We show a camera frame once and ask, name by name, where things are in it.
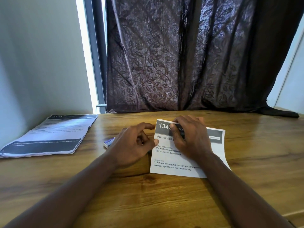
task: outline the number 1342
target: number 1342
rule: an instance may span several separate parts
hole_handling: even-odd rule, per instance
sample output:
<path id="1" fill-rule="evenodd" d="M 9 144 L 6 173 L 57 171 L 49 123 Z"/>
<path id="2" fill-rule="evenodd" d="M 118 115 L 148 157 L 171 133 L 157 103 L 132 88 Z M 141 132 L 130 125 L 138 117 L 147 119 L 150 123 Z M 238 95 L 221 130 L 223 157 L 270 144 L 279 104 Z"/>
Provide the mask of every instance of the number 1342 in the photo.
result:
<path id="1" fill-rule="evenodd" d="M 171 129 L 169 125 L 162 124 L 162 123 L 159 124 L 159 128 L 160 128 L 160 129 L 161 129 L 161 128 L 163 128 L 163 129 L 169 129 L 169 130 Z"/>

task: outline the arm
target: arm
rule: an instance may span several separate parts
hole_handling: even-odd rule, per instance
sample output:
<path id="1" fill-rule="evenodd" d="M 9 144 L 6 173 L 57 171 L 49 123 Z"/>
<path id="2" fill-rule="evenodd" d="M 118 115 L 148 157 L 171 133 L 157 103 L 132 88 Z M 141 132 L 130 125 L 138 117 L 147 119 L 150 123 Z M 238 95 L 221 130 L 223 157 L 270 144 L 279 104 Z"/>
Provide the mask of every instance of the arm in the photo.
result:
<path id="1" fill-rule="evenodd" d="M 152 130 L 154 126 L 140 123 L 124 128 L 103 155 L 4 228 L 71 226 L 89 200 L 117 168 L 135 163 L 158 144 L 157 139 L 150 141 L 143 132 L 144 129 Z"/>
<path id="2" fill-rule="evenodd" d="M 203 169 L 235 227 L 292 228 L 285 218 L 212 152 L 202 117 L 180 116 L 175 121 L 180 123 L 185 131 L 183 139 L 177 127 L 173 123 L 170 125 L 175 146 Z"/>

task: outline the wood grain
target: wood grain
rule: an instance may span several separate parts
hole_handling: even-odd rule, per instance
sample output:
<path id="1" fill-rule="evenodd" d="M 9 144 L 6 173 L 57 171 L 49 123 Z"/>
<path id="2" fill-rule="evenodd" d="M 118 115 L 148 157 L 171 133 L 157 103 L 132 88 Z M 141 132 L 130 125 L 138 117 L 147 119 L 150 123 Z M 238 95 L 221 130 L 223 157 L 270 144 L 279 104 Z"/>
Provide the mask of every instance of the wood grain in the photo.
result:
<path id="1" fill-rule="evenodd" d="M 73 155 L 0 160 L 0 227 L 52 192 L 104 152 L 124 127 L 178 115 L 204 116 L 226 130 L 233 172 L 280 214 L 304 226 L 304 119 L 254 113 L 171 111 L 99 115 Z M 146 131 L 152 138 L 154 131 Z M 150 174 L 150 154 L 116 171 L 74 227 L 230 227 L 206 179 Z"/>

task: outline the person's right arm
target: person's right arm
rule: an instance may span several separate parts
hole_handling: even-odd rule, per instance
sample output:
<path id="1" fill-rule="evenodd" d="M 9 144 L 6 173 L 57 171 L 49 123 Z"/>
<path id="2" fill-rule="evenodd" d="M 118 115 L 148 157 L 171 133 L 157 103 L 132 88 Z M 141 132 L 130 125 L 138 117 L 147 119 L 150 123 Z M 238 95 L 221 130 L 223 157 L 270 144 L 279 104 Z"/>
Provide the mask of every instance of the person's right arm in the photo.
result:
<path id="1" fill-rule="evenodd" d="M 293 228 L 212 152 L 202 117 L 179 116 L 175 122 L 180 123 L 185 132 L 183 139 L 177 127 L 170 124 L 175 146 L 203 169 L 235 227 Z"/>

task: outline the leaf pattern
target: leaf pattern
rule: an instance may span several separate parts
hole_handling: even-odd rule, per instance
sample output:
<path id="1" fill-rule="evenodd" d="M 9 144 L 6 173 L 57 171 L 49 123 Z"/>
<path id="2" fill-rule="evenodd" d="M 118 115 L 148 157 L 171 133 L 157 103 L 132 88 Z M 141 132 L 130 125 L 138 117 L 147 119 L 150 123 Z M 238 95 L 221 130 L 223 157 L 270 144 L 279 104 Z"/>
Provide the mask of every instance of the leaf pattern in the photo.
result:
<path id="1" fill-rule="evenodd" d="M 256 1 L 202 0 L 191 42 L 193 1 L 106 0 L 108 110 L 237 107 Z"/>

